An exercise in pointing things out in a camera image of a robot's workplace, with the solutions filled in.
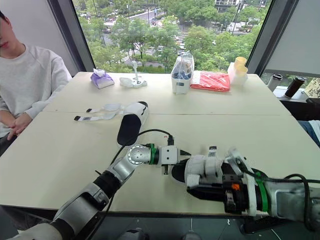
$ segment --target red plastic bag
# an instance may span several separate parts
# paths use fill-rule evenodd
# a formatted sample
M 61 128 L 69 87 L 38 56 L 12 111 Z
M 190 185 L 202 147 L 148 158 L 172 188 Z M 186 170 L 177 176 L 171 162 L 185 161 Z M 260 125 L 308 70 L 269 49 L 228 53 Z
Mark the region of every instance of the red plastic bag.
M 190 87 L 193 89 L 228 92 L 230 90 L 230 80 L 227 73 L 195 71 Z

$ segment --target bottle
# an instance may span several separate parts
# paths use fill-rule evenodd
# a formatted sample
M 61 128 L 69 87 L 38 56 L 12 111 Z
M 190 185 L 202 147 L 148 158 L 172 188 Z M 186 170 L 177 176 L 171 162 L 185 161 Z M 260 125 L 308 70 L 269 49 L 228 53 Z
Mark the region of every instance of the bottle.
M 292 98 L 293 95 L 299 90 L 302 84 L 304 84 L 307 79 L 303 76 L 296 76 L 291 84 L 288 86 L 287 91 L 285 92 L 284 96 L 287 98 Z
M 270 77 L 270 80 L 269 80 L 269 83 L 268 83 L 268 88 L 271 90 L 271 92 L 273 92 L 277 88 L 277 86 L 279 86 L 279 84 L 281 83 L 282 79 L 283 79 L 283 77 L 279 73 L 273 74 Z

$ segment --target hair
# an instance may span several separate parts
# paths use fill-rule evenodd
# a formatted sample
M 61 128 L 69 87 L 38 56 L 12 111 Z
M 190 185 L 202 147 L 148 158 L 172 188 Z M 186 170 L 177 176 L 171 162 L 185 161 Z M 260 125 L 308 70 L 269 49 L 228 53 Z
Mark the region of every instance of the hair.
M 6 16 L 2 13 L 1 10 L 0 10 L 0 18 L 2 18 L 3 20 L 7 21 Z

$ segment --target black thermos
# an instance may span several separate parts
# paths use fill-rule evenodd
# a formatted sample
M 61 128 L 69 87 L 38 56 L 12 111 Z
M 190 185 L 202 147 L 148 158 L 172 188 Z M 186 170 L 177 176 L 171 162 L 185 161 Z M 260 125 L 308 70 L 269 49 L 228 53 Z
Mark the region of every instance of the black thermos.
M 293 95 L 299 90 L 302 84 L 306 82 L 306 78 L 303 76 L 296 76 L 291 84 L 288 86 L 287 91 L 285 92 L 285 96 L 288 98 L 292 98 Z

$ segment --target gray sweatshirt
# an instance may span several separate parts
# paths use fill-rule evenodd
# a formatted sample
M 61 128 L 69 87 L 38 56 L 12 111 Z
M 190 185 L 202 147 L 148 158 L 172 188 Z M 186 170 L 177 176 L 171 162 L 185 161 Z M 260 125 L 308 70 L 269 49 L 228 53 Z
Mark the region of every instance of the gray sweatshirt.
M 64 61 L 53 51 L 25 46 L 25 52 L 14 59 L 0 57 L 0 111 L 15 118 L 27 113 L 34 119 L 70 81 Z M 0 138 L 10 128 L 0 123 Z

